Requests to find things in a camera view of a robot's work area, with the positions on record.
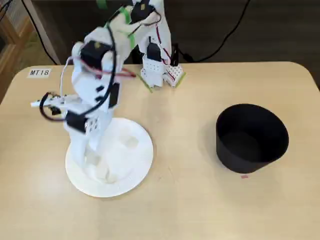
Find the white label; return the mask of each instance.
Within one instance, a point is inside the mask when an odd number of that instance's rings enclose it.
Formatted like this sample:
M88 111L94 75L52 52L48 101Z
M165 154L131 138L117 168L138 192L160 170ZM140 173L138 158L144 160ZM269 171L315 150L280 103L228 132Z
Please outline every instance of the white label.
M28 79L47 79L51 68L32 68L28 74Z

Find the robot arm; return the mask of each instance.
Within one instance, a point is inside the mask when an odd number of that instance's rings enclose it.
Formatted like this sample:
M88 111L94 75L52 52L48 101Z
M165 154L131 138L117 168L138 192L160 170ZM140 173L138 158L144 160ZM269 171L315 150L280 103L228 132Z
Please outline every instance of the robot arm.
M174 87L183 76L179 65L170 65L171 34L163 0L134 0L133 3L134 6L121 7L105 27L97 27L84 42L73 46L71 81L76 95L56 96L44 102L44 106L64 111L64 128L70 136L71 152L81 168L88 150L99 156L102 136L119 102L124 78L119 73L133 48L138 45L144 53L141 76L150 87L161 87L164 80ZM113 67L116 75L111 82ZM100 106L95 111L83 114L97 105Z

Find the table surface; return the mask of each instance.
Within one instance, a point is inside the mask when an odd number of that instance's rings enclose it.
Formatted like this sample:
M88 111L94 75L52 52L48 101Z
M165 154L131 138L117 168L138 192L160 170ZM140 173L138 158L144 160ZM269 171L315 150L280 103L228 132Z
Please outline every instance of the table surface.
M30 107L58 92L62 66L47 79L18 73L0 105L0 239L318 239L320 94L310 73L292 62L182 66L177 89L124 82L115 116L149 132L154 160L137 188L104 199L69 182L67 132ZM238 103L271 110L290 137L281 159L248 178L222 166L215 149L217 117Z

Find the cable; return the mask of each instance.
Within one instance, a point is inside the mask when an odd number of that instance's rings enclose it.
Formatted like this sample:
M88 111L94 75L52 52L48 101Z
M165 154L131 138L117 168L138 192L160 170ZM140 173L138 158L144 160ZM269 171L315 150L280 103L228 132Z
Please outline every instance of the cable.
M66 60L65 62L65 65L63 67L63 70L61 72L61 75L60 75L60 96L62 97L63 96L63 86L64 86L64 74L65 74L65 70L67 69L67 66L69 64L69 62L73 59L72 56L68 57L68 59Z
M161 22L161 20L162 20L161 14L156 9L154 9L153 11L159 16L159 20L152 22L152 23L142 23L141 25L148 27L148 26L152 26L152 25L155 25L155 24L158 24Z
M52 121L52 122L63 122L65 121L66 119L65 118L58 118L58 117L50 117L48 116L46 113L45 113L45 110L44 110L44 104L45 104L45 101L47 100L47 98L49 97L49 95L52 95L52 96L56 96L54 93L52 92L47 92L41 99L40 101L40 104L39 104L39 110L40 110L40 113L41 115L49 120L49 121Z
M214 55L216 55L221 49L222 47L225 45L226 41L228 40L228 38L237 30L237 28L239 27L240 23L242 22L244 16L245 16L245 13L247 11L247 8L249 6L249 3L250 3L251 0L247 0L245 5L244 5L244 8L242 10L242 13L241 13L241 16L238 20L238 22L236 23L236 25L233 27L233 29L224 37L222 43L220 44L220 46L212 53L210 54L209 56L206 56L206 57L203 57L199 60L194 60L194 58L189 55L188 53L183 53L179 48L178 48L178 51L179 53L183 56L183 58L188 62L188 63L200 63L200 62L203 62L205 60L208 60L210 58L212 58Z
M117 50L116 50L116 43L115 43L115 38L114 38L114 35L112 33L112 30L109 26L109 24L106 26L106 28L108 29L109 31L109 34L110 34L110 38L111 38L111 41L112 41L112 48L111 48L111 51L112 51L112 72L111 72L111 77L110 77L110 81L109 81L109 85L108 85L108 88L103 96L103 98L95 105L93 106L92 108L90 108L89 110L81 113L78 115L78 117L85 117L87 114L90 114L92 112L94 112L95 110L97 110L101 105L103 105L105 103L105 101L108 99L108 96L111 92L111 88L114 84L114 81L115 81L115 76L116 76L116 67L117 67ZM47 92L41 99L40 101L40 104L39 104L39 110L40 110L40 113L41 115L49 120L49 121L52 121L52 122L63 122L66 120L66 118L53 118L53 117L50 117L48 116L45 111L44 111L44 104L45 104L45 101L47 100L48 96L49 95L53 95L55 96L54 93L52 92Z
M167 51L164 47L161 46L162 41L161 41L161 38L160 38L160 33L159 33L158 25L156 26L155 30L156 30L156 36L157 36L158 41L159 41L159 46L160 46L160 48L165 52L165 54L168 56L168 61L169 61L169 63L166 63L164 59L161 59L161 61L162 61L162 63L163 63L164 65L167 65L167 66L168 66L168 65L171 64L171 56L170 56L170 54L168 53L168 51Z
M9 7L10 7L12 1L13 1L13 0L7 1L7 2L0 8L0 12L2 12L3 9L5 9L2 17L0 18L0 22L1 22L2 19L5 17L5 15L6 15L8 9L9 9Z
M113 60L113 63L112 63L112 72L111 72L111 77L110 77L110 81L109 81L109 85L108 85L108 88L103 96L103 98L92 108L90 108L89 110L85 111L84 113L80 114L79 117L85 117L87 114L90 114L92 113L93 111L97 110L98 108L101 107L101 105L103 105L105 103L105 101L108 99L108 96L111 92L111 88L114 84L114 81L115 81L115 76L116 76L116 67L117 67L117 49L116 49L116 43L115 43L115 38L114 38L114 34L112 33L112 30L110 28L110 25L108 24L106 26L106 28L108 29L109 31L109 34L110 34L110 38L111 38L111 42L112 42L112 48L111 48L111 51L112 51L112 60Z
M77 60L79 60L82 64L82 66L87 69L89 72L95 74L95 75L110 75L111 72L110 71L104 71L104 70L99 70L99 69L96 69L96 68L93 68L93 67L90 67L85 61L83 61L81 58L76 58ZM126 72L126 73L116 73L115 75L117 77L127 77L127 78L135 78L137 75L126 69L126 68L122 68L122 71Z
M24 0L21 0L21 2L22 2L22 4L23 4L26 12L28 13L30 19L31 19L31 22L32 22L32 24L33 24L33 26L34 26L34 28L35 28L36 33L38 34L38 37L39 37L39 39L40 39L41 45L42 45L45 53L47 54L47 56L50 58L50 60L51 60L55 65L58 65L57 62L53 59L53 57L52 57L52 56L49 54L49 52L47 51L46 46L45 46L45 44L44 44L44 41L42 40L41 35L40 35L40 32L39 32L39 30L38 30L38 28L37 28L37 25L36 25L34 19L32 18L30 11L29 11L29 9L27 8L27 6L26 6L26 4L25 4L25 1L24 1Z
M131 37L131 35L133 35L141 26L146 26L146 27L149 27L149 26L152 26L154 24L158 24L161 22L162 20L162 16L161 14L156 10L154 9L154 12L159 16L159 20L155 21L155 22L152 22L152 23L141 23L138 27L136 27L131 33L129 33L128 37Z

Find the black cylindrical container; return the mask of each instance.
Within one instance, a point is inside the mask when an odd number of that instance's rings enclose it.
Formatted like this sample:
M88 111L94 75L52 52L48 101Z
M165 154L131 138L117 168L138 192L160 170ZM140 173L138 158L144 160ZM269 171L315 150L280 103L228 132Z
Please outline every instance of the black cylindrical container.
M289 145L283 122L269 110L237 104L216 122L216 153L228 169L252 173L282 157Z

